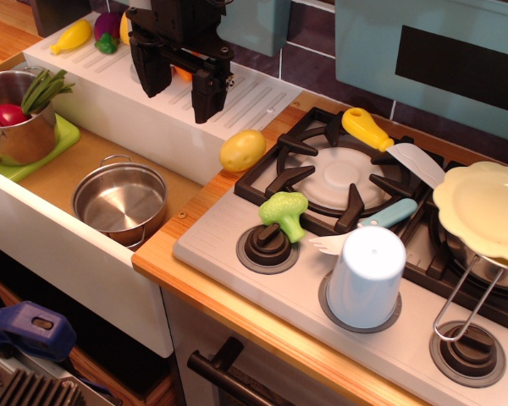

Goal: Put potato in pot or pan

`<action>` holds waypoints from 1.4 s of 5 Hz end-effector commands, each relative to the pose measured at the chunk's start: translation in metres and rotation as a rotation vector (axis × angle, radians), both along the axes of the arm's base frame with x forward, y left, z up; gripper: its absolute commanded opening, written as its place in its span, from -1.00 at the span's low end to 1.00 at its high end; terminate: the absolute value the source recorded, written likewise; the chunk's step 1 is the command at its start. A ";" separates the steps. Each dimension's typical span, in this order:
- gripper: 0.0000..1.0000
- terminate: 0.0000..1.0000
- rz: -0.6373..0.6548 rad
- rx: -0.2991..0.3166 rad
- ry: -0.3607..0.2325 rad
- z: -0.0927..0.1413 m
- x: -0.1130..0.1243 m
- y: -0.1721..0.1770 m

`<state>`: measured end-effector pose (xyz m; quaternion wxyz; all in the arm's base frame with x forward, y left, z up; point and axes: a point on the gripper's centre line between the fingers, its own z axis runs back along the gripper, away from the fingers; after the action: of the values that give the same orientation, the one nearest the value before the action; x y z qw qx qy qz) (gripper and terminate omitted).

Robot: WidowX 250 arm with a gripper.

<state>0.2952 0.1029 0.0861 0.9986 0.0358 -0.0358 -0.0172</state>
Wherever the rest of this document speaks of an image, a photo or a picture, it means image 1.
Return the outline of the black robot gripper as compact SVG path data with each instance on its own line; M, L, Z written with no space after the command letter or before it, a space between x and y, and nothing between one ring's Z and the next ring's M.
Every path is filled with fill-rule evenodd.
M172 81L179 56L199 52L191 101L195 121L205 123L224 109L233 52L217 33L228 1L150 1L149 8L130 6L130 50L137 77L149 98Z

